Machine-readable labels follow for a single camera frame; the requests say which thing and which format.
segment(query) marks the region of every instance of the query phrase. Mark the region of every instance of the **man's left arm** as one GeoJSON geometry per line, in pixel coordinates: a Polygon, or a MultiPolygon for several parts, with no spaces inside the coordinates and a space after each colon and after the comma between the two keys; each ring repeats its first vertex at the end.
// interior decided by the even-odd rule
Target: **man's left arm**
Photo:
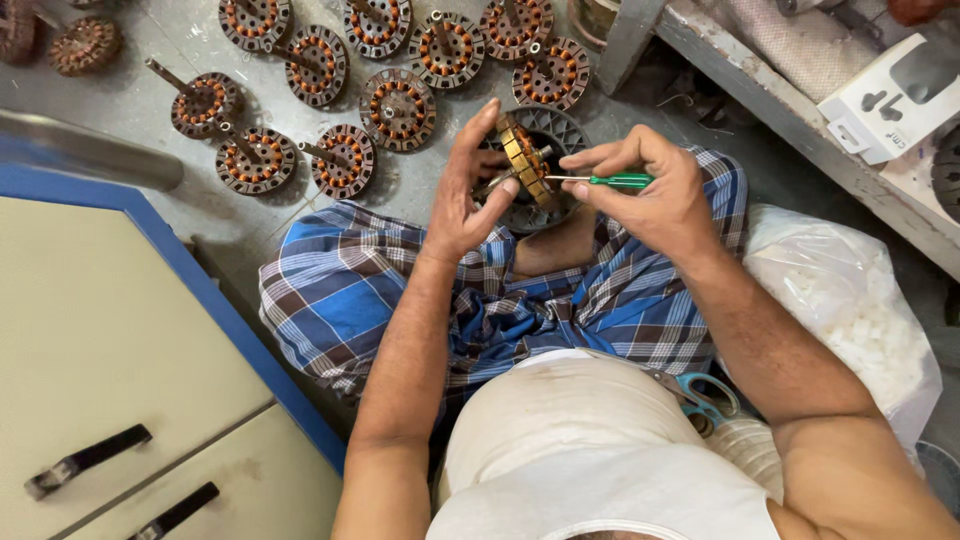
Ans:
{"type": "Polygon", "coordinates": [[[502,183],[480,211],[470,199],[479,168],[499,160],[477,151],[499,110],[491,100],[450,151],[426,240],[364,388],[334,538],[423,538],[430,525],[428,441],[444,394],[457,262],[486,239],[519,190],[515,180],[502,183]]]}

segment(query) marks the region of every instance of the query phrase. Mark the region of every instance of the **green screwdriver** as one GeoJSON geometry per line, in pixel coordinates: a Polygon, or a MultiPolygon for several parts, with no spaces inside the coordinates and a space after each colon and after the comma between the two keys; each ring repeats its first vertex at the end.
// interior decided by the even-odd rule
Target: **green screwdriver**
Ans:
{"type": "Polygon", "coordinates": [[[616,173],[613,176],[608,177],[596,177],[596,176],[548,176],[544,180],[553,180],[557,182],[563,182],[564,180],[576,180],[582,182],[590,182],[591,184],[600,184],[608,185],[610,187],[632,187],[635,189],[643,189],[644,187],[650,185],[654,180],[654,177],[644,174],[644,173],[616,173]]]}

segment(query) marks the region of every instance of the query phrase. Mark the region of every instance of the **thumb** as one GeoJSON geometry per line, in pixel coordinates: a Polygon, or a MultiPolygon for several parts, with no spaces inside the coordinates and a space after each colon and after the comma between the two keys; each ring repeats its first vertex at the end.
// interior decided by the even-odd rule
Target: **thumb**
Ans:
{"type": "Polygon", "coordinates": [[[587,203],[617,221],[629,215],[636,197],[624,195],[606,185],[587,182],[564,182],[564,191],[573,194],[580,202],[587,203]]]}
{"type": "Polygon", "coordinates": [[[520,191],[520,183],[515,178],[508,178],[487,196],[487,202],[476,213],[467,218],[465,229],[468,234],[483,233],[484,238],[493,229],[493,224],[500,218],[507,207],[514,201],[520,191]]]}

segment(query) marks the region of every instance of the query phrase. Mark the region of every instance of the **blue cabinet edge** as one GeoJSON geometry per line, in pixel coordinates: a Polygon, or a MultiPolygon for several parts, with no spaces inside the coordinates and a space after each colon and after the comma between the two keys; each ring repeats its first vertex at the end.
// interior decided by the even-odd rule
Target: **blue cabinet edge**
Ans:
{"type": "Polygon", "coordinates": [[[347,447],[283,371],[273,355],[186,251],[142,193],[132,187],[64,176],[19,165],[0,165],[0,196],[126,213],[180,276],[210,317],[263,379],[307,437],[342,476],[347,447]]]}

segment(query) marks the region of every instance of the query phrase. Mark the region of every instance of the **cabinet drawer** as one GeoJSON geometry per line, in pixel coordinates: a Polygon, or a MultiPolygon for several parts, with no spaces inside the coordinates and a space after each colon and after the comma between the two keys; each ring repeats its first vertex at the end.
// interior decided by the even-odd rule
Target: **cabinet drawer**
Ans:
{"type": "Polygon", "coordinates": [[[167,540],[328,538],[343,482],[280,405],[186,460],[67,540],[123,540],[207,482],[220,495],[167,540]]]}
{"type": "Polygon", "coordinates": [[[47,538],[271,399],[124,212],[0,197],[0,536],[47,538]],[[41,501],[24,482],[143,424],[41,501]]]}

